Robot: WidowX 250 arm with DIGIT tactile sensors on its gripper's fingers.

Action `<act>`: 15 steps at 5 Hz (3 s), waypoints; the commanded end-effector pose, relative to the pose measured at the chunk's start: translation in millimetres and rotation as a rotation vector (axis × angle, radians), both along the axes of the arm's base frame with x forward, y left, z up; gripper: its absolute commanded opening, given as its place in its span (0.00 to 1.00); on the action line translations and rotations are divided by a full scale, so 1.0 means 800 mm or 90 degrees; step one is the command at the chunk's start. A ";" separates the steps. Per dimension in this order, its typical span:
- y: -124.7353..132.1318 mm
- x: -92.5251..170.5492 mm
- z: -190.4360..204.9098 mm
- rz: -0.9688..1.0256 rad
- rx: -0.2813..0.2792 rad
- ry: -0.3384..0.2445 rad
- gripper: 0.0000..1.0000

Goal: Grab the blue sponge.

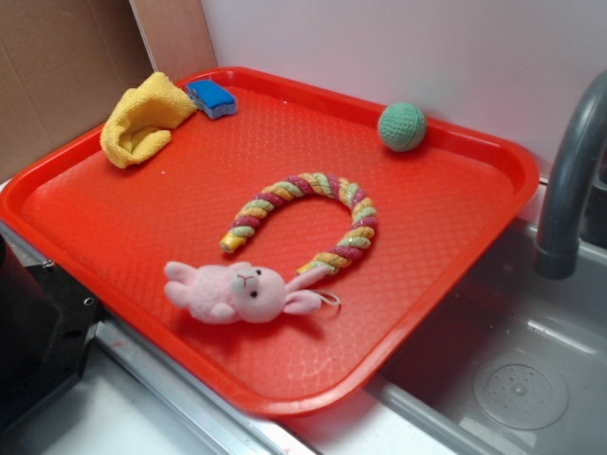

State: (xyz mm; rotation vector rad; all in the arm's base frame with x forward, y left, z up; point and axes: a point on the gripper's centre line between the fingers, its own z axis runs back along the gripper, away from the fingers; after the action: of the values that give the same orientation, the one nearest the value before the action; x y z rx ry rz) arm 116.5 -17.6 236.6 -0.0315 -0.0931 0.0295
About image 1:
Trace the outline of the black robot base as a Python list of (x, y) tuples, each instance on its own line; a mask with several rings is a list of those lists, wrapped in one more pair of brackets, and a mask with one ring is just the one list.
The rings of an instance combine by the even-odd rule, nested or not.
[(56, 264), (22, 264), (1, 240), (1, 436), (83, 376), (99, 300)]

